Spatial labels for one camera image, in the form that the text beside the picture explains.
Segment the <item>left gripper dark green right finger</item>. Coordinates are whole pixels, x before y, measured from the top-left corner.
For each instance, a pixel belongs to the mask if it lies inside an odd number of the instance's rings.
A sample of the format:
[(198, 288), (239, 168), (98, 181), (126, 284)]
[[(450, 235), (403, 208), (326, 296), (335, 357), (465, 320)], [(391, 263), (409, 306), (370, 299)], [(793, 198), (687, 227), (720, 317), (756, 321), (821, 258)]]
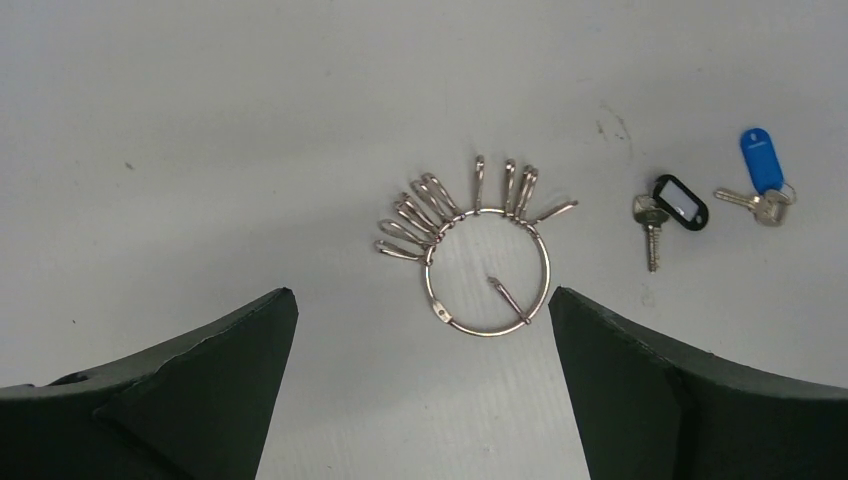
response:
[(847, 392), (700, 350), (569, 288), (549, 303), (594, 479), (843, 479)]

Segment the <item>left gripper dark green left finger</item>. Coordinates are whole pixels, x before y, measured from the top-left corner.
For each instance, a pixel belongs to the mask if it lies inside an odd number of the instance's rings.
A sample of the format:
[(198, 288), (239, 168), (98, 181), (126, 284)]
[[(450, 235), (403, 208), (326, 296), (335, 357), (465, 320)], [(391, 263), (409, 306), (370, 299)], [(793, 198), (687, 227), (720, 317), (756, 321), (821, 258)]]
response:
[(1, 391), (5, 479), (252, 479), (298, 321), (279, 288), (49, 384)]

